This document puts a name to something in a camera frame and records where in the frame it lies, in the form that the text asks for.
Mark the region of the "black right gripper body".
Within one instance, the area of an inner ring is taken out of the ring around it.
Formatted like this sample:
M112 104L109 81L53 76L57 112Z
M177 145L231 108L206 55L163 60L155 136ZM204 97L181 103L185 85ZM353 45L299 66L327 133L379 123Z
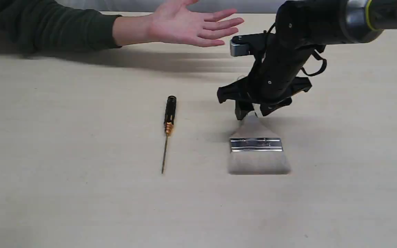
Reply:
M260 65L256 64L247 77L217 90L219 103L235 100L260 105L277 105L285 99L307 92L312 84L297 74L312 55L312 47L289 49L279 41L271 41Z

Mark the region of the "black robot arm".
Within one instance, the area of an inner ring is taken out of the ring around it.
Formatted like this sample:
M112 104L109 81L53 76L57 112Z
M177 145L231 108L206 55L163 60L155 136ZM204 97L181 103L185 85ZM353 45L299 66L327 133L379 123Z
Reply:
M220 87L217 99L234 100L240 121L254 105L267 116L312 88L309 78L327 67L320 55L327 45L366 44L384 30L397 30L397 0L287 0L268 30L231 39L231 56L255 61L247 76Z

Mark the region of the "dark green sleeved forearm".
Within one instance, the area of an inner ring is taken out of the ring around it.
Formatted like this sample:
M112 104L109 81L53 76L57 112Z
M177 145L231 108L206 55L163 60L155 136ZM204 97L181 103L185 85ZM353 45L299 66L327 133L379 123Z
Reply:
M55 0L0 0L0 30L23 53L117 49L156 41L147 16L102 14Z

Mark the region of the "person's bare hand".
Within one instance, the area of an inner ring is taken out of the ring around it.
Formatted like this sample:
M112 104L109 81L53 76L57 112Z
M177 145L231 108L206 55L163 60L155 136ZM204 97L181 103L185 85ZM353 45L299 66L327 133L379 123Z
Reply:
M167 0L149 15L145 34L149 41L167 44L187 44L194 47L220 47L223 38L238 33L244 23L240 17L232 18L236 9L217 12L195 12L188 6L197 0Z

